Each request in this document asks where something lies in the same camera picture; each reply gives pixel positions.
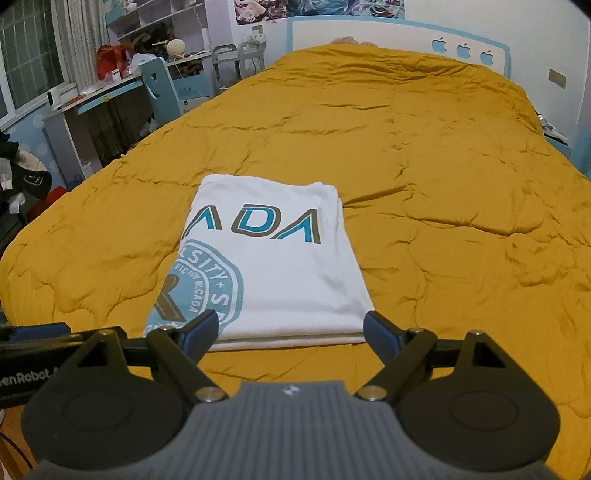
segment pile of clothes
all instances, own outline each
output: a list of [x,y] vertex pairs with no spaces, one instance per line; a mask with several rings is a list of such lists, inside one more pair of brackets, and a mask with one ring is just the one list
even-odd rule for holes
[[25,192],[43,200],[52,183],[51,173],[43,163],[19,146],[10,141],[9,134],[0,133],[0,204],[7,203],[11,213],[20,211]]

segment window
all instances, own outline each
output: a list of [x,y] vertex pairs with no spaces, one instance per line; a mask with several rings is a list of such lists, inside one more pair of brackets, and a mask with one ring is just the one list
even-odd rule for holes
[[0,124],[64,82],[51,3],[17,0],[0,15]]

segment wooden surface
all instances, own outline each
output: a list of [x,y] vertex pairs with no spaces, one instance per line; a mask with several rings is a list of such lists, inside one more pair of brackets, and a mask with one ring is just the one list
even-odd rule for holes
[[[0,432],[16,443],[29,461],[35,465],[33,454],[25,442],[21,431],[21,414],[24,408],[24,406],[19,406],[6,409],[6,415],[0,425]],[[21,478],[29,470],[18,452],[2,438],[0,438],[0,461],[6,468],[11,480]]]

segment gray ridged panel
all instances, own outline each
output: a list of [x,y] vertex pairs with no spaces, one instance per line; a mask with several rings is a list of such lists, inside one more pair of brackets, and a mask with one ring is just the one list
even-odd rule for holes
[[243,382],[235,397],[197,406],[178,436],[146,460],[100,472],[73,471],[44,462],[25,478],[557,479],[542,463],[506,473],[467,472],[447,466],[408,439],[388,405],[351,397],[342,382]]

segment yellow bedspread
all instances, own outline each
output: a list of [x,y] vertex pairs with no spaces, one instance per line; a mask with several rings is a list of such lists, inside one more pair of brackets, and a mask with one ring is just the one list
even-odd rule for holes
[[[290,54],[164,126],[65,195],[8,248],[15,324],[139,336],[208,173],[336,186],[375,307],[448,338],[485,329],[549,393],[567,479],[591,450],[591,184],[544,140],[525,93],[490,70],[368,46]],[[240,379],[341,378],[367,345],[210,353]]]

